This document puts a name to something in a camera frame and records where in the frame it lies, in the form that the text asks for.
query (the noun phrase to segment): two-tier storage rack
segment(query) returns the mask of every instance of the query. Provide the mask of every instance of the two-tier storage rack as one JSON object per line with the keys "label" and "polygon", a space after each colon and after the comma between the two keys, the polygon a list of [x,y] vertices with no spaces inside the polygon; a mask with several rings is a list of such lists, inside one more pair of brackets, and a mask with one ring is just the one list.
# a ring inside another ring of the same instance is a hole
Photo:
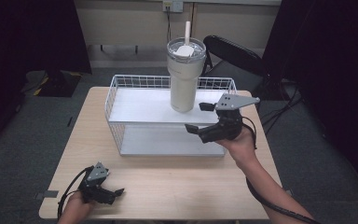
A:
{"label": "two-tier storage rack", "polygon": [[122,156],[224,156],[223,147],[203,144],[185,123],[215,124],[216,113],[200,111],[199,103],[214,104],[223,93],[236,92],[232,78],[200,77],[194,108],[180,113],[171,107],[170,77],[115,75],[105,116]]}

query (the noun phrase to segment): black office chair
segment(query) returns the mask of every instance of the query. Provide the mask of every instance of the black office chair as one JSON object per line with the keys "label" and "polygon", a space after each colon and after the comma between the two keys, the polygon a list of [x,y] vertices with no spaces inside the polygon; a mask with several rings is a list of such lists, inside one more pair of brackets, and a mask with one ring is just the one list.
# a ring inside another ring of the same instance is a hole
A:
{"label": "black office chair", "polygon": [[[257,54],[217,35],[206,36],[203,43],[207,58],[202,77],[231,77],[237,90],[249,91],[253,96],[263,98],[269,74]],[[211,54],[222,61],[213,66]]]}

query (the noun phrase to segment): person's right arm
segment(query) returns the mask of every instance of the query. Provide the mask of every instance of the person's right arm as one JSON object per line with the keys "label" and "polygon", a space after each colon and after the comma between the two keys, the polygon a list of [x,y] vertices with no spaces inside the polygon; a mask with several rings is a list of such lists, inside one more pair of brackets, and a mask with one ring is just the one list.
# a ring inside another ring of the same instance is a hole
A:
{"label": "person's right arm", "polygon": [[[237,166],[251,182],[255,191],[270,203],[293,211],[304,217],[312,218],[310,213],[284,191],[281,186],[263,168],[255,155],[255,145],[251,131],[243,128],[241,134],[234,140],[220,140],[216,143],[225,147]],[[265,205],[264,209],[272,223],[303,223],[300,220],[278,213]]]}

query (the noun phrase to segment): wooden table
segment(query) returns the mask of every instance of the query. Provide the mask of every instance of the wooden table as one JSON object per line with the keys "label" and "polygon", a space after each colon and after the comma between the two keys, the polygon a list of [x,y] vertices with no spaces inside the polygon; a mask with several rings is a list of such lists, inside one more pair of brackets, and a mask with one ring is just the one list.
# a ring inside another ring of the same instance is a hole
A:
{"label": "wooden table", "polygon": [[[121,157],[104,117],[107,87],[90,89],[48,190],[39,215],[57,217],[62,194],[74,177],[98,161],[109,169],[103,188],[125,188],[112,205],[97,204],[90,219],[238,220],[267,219],[249,192],[245,176],[227,153],[224,157]],[[249,95],[247,91],[239,94]],[[257,128],[257,157],[280,182],[255,106],[242,108]]]}

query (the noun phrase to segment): white tumbler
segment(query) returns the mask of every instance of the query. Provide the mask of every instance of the white tumbler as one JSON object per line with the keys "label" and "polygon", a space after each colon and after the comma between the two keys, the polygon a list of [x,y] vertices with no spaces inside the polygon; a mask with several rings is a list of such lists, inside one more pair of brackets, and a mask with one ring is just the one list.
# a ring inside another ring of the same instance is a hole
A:
{"label": "white tumbler", "polygon": [[193,109],[199,76],[205,62],[205,45],[195,38],[170,41],[168,71],[171,75],[171,107],[178,112]]}

